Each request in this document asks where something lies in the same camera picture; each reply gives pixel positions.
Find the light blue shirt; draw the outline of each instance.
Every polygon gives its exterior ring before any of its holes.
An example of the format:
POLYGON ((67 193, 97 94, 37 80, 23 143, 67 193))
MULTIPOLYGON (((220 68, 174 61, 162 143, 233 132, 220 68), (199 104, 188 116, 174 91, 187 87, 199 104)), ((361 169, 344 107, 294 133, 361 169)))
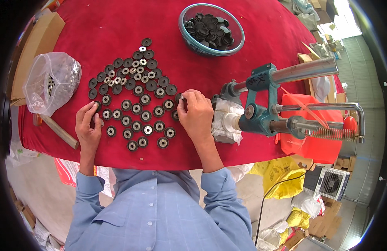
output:
POLYGON ((202 173, 205 209, 189 171, 113 169, 113 202, 100 205, 100 177, 77 174, 66 251, 256 250, 248 210, 228 169, 202 173))

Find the metal spring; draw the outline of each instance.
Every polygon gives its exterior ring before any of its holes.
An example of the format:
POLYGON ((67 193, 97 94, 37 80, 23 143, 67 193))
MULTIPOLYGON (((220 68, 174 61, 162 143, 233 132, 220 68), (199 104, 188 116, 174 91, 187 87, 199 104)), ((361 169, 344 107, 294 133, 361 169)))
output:
POLYGON ((319 128, 310 135, 314 138, 341 140, 341 141, 356 141, 358 136, 355 130, 339 129, 339 128, 319 128))

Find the person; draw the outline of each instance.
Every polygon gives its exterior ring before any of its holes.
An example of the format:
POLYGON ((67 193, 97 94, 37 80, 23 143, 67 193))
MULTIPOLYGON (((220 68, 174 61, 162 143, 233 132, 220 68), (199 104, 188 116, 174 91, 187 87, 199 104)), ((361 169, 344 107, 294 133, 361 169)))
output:
POLYGON ((256 250, 248 210, 237 198, 235 182, 219 157, 211 135, 213 108, 209 99, 187 90, 177 107, 179 121, 202 163, 199 188, 188 170, 143 171, 114 168, 113 202, 103 207, 104 180, 94 176, 93 162, 101 123, 92 102, 76 113, 81 146, 73 220, 65 250, 256 250), (95 128, 90 128, 94 117, 95 128))

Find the shirt sleeve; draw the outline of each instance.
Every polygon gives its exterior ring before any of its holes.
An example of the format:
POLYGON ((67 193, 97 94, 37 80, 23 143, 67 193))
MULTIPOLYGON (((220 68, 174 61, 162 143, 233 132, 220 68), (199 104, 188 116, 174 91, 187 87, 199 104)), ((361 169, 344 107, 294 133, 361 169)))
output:
POLYGON ((72 250, 92 220, 104 208, 99 202, 99 193, 104 189, 104 179, 97 176, 76 174, 76 199, 73 206, 73 219, 66 237, 65 247, 72 250))
POLYGON ((205 211, 240 250, 256 250, 251 238, 252 225, 248 209, 237 198, 235 181, 227 168, 202 173, 201 188, 205 211))

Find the hand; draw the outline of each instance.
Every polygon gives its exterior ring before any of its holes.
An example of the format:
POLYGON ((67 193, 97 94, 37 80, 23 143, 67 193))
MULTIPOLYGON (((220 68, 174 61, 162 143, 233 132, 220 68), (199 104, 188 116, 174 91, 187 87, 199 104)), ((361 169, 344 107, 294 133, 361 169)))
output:
POLYGON ((75 132, 82 148, 80 155, 84 154, 89 158, 94 157, 96 154, 101 138, 101 121, 96 110, 97 104, 92 101, 76 113, 75 132), (90 121, 93 116, 95 127, 90 128, 90 121))
POLYGON ((213 107, 211 101, 197 90, 187 90, 182 93, 188 103, 188 111, 184 108, 184 102, 179 100, 176 108, 179 122, 191 138, 193 144, 198 147, 209 141, 214 142, 211 135, 211 121, 213 120, 213 107))

